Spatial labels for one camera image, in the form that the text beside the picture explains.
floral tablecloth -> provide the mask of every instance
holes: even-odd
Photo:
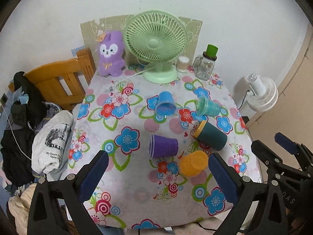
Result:
[[[192,135],[201,120],[227,134],[219,154],[240,175],[261,181],[251,152],[251,140],[227,88],[214,71],[210,81],[200,81],[192,68],[168,84],[153,84],[142,75],[126,81],[140,66],[131,65],[118,78],[94,75],[81,105],[62,177],[77,173],[99,150],[109,154],[109,166],[89,201],[84,203],[95,223],[120,228],[160,228],[182,225],[221,213],[232,207],[225,200],[209,169],[186,178],[179,159],[196,150],[214,150]],[[177,114],[154,113],[158,94],[172,93]],[[217,117],[197,116],[195,103],[207,96],[222,106]],[[150,134],[176,138],[178,154],[149,159]]]

bolt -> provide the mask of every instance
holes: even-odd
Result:
[[[73,180],[73,179],[75,178],[75,174],[68,174],[68,175],[66,176],[66,178],[67,178],[68,180]]]
[[[40,179],[38,180],[38,183],[43,183],[43,182],[45,182],[45,179],[44,179],[44,178],[40,178]]]
[[[278,182],[276,180],[272,180],[272,185],[278,186]]]
[[[250,181],[251,181],[251,179],[250,179],[248,176],[243,176],[243,177],[242,177],[242,180],[243,180],[244,182],[250,182]]]

green lid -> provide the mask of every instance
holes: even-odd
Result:
[[[207,56],[210,56],[210,57],[215,57],[216,56],[216,53],[218,51],[218,48],[213,46],[213,45],[208,45],[207,47],[207,51],[205,52]]]

fan base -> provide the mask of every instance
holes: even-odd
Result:
[[[169,64],[168,62],[162,63],[162,65],[150,63],[145,67],[143,77],[150,82],[157,84],[165,84],[177,79],[176,66]]]

white wall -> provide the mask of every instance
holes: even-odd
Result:
[[[203,20],[196,55],[219,47],[216,68],[237,105],[250,72],[282,81],[308,24],[294,0],[22,0],[0,33],[0,91],[19,70],[71,58],[80,23],[151,9]]]

